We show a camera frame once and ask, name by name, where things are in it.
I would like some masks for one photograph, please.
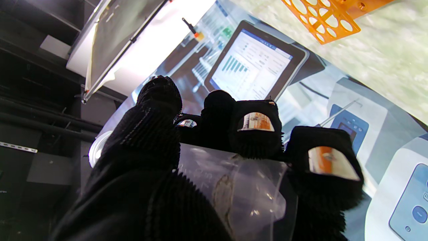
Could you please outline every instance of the sticker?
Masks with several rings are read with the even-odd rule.
[[[251,112],[244,116],[244,124],[241,130],[264,130],[264,131],[275,131],[270,122],[269,117],[262,113]]]
[[[315,147],[309,150],[309,169],[323,175],[359,181],[357,173],[345,155],[331,147]]]
[[[193,128],[196,125],[197,125],[196,122],[194,122],[193,120],[189,120],[189,119],[183,120],[177,124],[178,127],[190,127],[190,128]]]

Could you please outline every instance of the blue button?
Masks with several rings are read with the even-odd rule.
[[[413,218],[419,223],[425,223],[428,219],[427,211],[425,211],[425,209],[421,206],[416,206],[413,209],[412,214],[413,214]]]

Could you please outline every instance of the clear plastic cup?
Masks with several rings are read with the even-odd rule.
[[[272,240],[273,223],[285,215],[279,185],[287,166],[272,160],[181,144],[183,172],[214,206],[235,240]]]

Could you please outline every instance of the display screen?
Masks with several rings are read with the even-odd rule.
[[[354,139],[357,133],[353,129],[351,129],[350,127],[348,127],[342,122],[339,124],[338,129],[348,132],[348,134],[351,136],[351,142],[354,142]]]
[[[242,29],[210,83],[236,100],[265,99],[293,57]]]

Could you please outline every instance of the tablet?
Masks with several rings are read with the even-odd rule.
[[[309,52],[242,21],[207,78],[208,91],[225,90],[235,100],[276,99]]]

